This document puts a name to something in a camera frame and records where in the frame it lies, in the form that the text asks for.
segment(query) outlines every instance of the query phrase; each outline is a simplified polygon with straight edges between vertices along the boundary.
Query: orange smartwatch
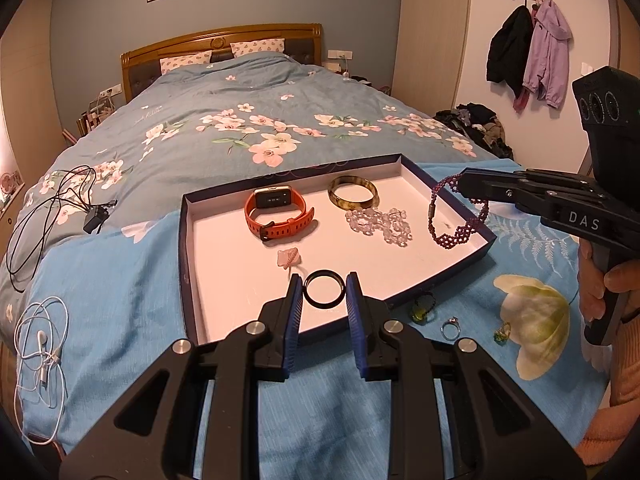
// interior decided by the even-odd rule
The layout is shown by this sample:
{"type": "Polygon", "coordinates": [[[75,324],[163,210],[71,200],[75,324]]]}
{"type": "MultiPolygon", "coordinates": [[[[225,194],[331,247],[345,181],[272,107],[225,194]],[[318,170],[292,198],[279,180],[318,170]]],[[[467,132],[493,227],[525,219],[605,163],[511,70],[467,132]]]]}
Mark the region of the orange smartwatch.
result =
{"type": "Polygon", "coordinates": [[[305,199],[291,186],[263,187],[256,189],[244,205],[244,219],[250,231],[263,242],[293,236],[314,219],[314,209],[306,210],[305,199]],[[270,209],[294,204],[300,209],[300,214],[289,218],[286,222],[269,222],[267,225],[258,224],[251,214],[256,209],[270,209]]]}

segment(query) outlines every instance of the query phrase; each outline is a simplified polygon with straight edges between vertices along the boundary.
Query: white earphones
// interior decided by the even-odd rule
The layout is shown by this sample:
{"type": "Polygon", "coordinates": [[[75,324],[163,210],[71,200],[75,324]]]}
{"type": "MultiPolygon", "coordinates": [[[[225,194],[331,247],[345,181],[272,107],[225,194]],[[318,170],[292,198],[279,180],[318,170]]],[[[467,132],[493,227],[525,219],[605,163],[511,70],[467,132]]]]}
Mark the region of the white earphones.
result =
{"type": "Polygon", "coordinates": [[[15,351],[18,357],[18,373],[17,373],[17,384],[14,391],[14,415],[15,420],[19,423],[18,420],[18,410],[17,404],[20,402],[20,407],[22,407],[22,398],[18,394],[20,391],[24,392],[37,392],[40,400],[44,402],[44,404],[50,408],[55,409],[56,405],[52,402],[51,397],[51,389],[48,388],[47,385],[50,385],[50,375],[53,370],[54,373],[57,371],[60,377],[60,408],[58,410],[58,417],[56,419],[56,425],[53,430],[53,434],[49,439],[44,442],[36,442],[31,440],[24,433],[24,425],[20,425],[20,433],[21,435],[29,441],[31,444],[35,446],[46,446],[54,441],[58,434],[58,430],[60,429],[60,421],[62,420],[62,414],[65,411],[65,399],[66,399],[66,383],[65,383],[65,375],[62,371],[62,366],[60,365],[60,352],[62,350],[62,345],[66,341],[66,334],[69,328],[69,310],[66,307],[64,301],[62,301],[57,296],[49,296],[43,301],[31,303],[27,308],[24,309],[24,312],[18,318],[18,321],[15,325],[14,331],[14,346],[15,351]],[[49,308],[53,305],[59,303],[65,313],[65,325],[62,331],[62,334],[58,331],[56,326],[51,321],[49,315],[49,308]],[[27,316],[27,313],[35,309],[30,316],[27,316]],[[36,332],[36,340],[38,342],[38,351],[27,354],[27,342],[29,339],[29,335],[31,332],[31,325],[36,319],[43,320],[49,326],[49,335],[44,330],[38,330],[36,332]],[[58,339],[58,344],[54,346],[55,340],[58,339]],[[31,367],[29,366],[29,361],[37,360],[37,366],[31,367]],[[26,388],[22,386],[22,369],[27,368],[28,370],[33,372],[33,388],[26,388]],[[42,390],[47,391],[47,399],[45,400],[42,390]]]}

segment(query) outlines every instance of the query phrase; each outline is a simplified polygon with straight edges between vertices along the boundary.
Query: pillow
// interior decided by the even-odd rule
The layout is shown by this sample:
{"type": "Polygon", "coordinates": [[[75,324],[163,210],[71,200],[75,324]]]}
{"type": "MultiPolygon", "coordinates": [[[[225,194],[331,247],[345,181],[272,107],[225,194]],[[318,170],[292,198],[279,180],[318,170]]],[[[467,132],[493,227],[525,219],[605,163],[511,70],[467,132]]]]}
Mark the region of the pillow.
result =
{"type": "Polygon", "coordinates": [[[243,41],[241,43],[232,43],[231,52],[234,57],[244,56],[252,52],[261,52],[263,50],[271,50],[272,52],[284,53],[284,38],[277,40],[259,40],[259,41],[243,41]]]}
{"type": "Polygon", "coordinates": [[[173,70],[174,68],[178,68],[179,66],[208,63],[209,59],[211,59],[212,52],[212,50],[205,50],[204,52],[199,52],[197,54],[193,54],[192,56],[162,58],[160,60],[160,70],[162,71],[162,75],[166,74],[170,70],[173,70]]]}

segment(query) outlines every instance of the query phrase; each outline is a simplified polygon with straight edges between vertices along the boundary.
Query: black jacket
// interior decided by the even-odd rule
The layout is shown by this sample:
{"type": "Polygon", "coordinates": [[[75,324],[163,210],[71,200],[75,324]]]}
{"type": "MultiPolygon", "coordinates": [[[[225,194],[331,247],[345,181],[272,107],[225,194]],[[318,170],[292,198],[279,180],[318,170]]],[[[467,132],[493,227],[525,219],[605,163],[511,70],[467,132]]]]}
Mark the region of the black jacket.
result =
{"type": "Polygon", "coordinates": [[[522,92],[532,36],[531,13],[527,7],[519,6],[491,40],[486,80],[494,83],[506,81],[518,97],[522,92]]]}

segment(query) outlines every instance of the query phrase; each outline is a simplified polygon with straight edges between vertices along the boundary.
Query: gray floral duvet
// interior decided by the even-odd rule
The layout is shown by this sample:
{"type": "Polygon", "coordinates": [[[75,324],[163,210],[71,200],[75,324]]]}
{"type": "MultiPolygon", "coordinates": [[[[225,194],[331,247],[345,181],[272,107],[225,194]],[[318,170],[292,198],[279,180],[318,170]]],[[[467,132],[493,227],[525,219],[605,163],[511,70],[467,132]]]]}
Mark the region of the gray floral duvet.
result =
{"type": "MultiPolygon", "coordinates": [[[[17,225],[22,228],[20,222],[54,195],[63,178],[69,202],[53,208],[60,211],[44,254],[71,237],[88,236],[82,230],[85,215],[73,204],[77,194],[86,202],[118,201],[104,225],[106,232],[159,219],[197,189],[388,153],[404,153],[414,162],[494,158],[381,92],[283,54],[257,52],[190,65],[162,76],[63,152],[26,193],[17,225]],[[66,178],[80,165],[96,170],[91,190],[83,176],[66,178]]],[[[40,208],[24,224],[19,243],[17,237],[12,240],[12,270],[37,245],[47,210],[40,208]]],[[[12,277],[15,288],[26,289],[23,294],[14,290],[6,262],[0,270],[0,335],[7,343],[27,304],[39,253],[34,251],[12,277]]]]}

